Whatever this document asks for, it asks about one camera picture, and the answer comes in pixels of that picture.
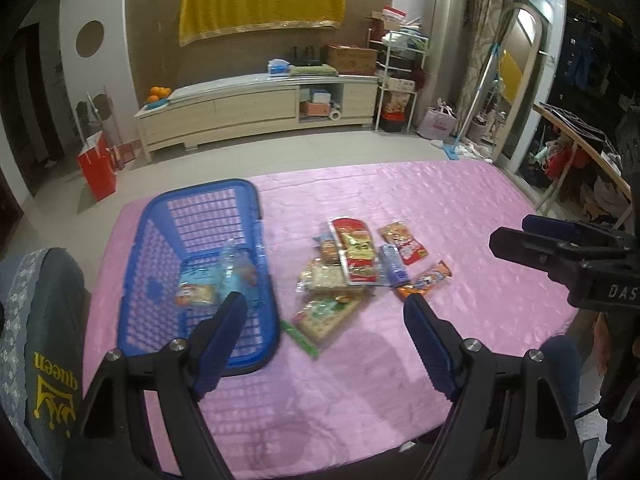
screw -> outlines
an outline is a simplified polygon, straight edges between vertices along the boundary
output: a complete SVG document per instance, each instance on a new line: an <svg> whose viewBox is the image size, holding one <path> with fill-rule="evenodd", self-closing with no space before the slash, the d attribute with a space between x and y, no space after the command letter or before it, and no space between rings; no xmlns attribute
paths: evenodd
<svg viewBox="0 0 640 480"><path fill-rule="evenodd" d="M535 350L535 349L529 350L527 355L529 355L529 359L537 363L541 362L542 359L545 358L545 355L540 350Z"/></svg>
<svg viewBox="0 0 640 480"><path fill-rule="evenodd" d="M180 352L187 348L187 340L181 337L177 337L176 339L171 339L169 343L169 348L174 352Z"/></svg>
<svg viewBox="0 0 640 480"><path fill-rule="evenodd" d="M109 350L106 355L107 361L117 361L121 357L122 357L122 350L120 350L119 348L114 348L113 350Z"/></svg>
<svg viewBox="0 0 640 480"><path fill-rule="evenodd" d="M482 343L478 339L465 339L465 348L470 352L478 352L482 348Z"/></svg>

tile floor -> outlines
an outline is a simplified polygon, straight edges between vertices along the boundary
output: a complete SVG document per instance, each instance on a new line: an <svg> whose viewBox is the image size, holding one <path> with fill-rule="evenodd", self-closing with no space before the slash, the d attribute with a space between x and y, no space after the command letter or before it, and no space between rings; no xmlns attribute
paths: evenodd
<svg viewBox="0 0 640 480"><path fill-rule="evenodd" d="M223 178L374 162L446 160L416 135L370 130L309 130L211 143L196 152L181 146L144 156L118 174L116 192L95 203L74 160L52 168L50 180L26 207L7 252L65 247L78 261L86 288L94 289L104 247L127 202Z"/></svg>

white shopping bag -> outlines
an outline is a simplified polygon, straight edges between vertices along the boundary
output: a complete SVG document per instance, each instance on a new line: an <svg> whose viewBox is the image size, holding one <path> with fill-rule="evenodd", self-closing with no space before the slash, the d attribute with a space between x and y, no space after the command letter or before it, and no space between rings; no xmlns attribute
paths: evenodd
<svg viewBox="0 0 640 480"><path fill-rule="evenodd" d="M456 127L456 116L447 104L438 99L438 105L429 108L418 126L418 135L429 140L445 140Z"/></svg>

blue plastic basket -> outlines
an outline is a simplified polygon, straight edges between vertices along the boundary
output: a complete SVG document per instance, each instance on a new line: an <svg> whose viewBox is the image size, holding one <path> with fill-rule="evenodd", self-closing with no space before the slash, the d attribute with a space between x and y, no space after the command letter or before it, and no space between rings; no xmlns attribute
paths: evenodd
<svg viewBox="0 0 640 480"><path fill-rule="evenodd" d="M226 375L264 366L278 345L278 309L262 246L258 193L240 179L170 191L146 206L127 264L118 347L127 355L155 352L212 317L216 308L176 306L175 293L185 268L215 262L231 238L255 264L259 306L248 315Z"/></svg>

mop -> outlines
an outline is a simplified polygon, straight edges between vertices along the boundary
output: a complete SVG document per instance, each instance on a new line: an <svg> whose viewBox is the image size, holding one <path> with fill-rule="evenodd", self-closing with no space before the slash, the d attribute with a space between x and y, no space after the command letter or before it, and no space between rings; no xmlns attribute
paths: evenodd
<svg viewBox="0 0 640 480"><path fill-rule="evenodd" d="M473 112L480 100L480 95L482 93L482 88L484 88L484 83L489 75L489 70L491 69L491 65L494 61L494 57L498 56L500 51L500 43L494 43L492 46L491 53L489 54L489 59L484 66L484 72L482 72L482 77L480 78L480 82L478 83L478 88L476 89L476 95L474 95L473 101L471 101L471 108L469 108L469 113L465 117L465 121L462 123L462 127L458 131L456 135L456 140L454 140L453 144L443 144L442 149L447 154L447 156L451 160L459 160L459 156L456 153L456 147L460 143L460 139L466 134L466 131L469 129L469 125L471 124L471 120L473 118Z"/></svg>

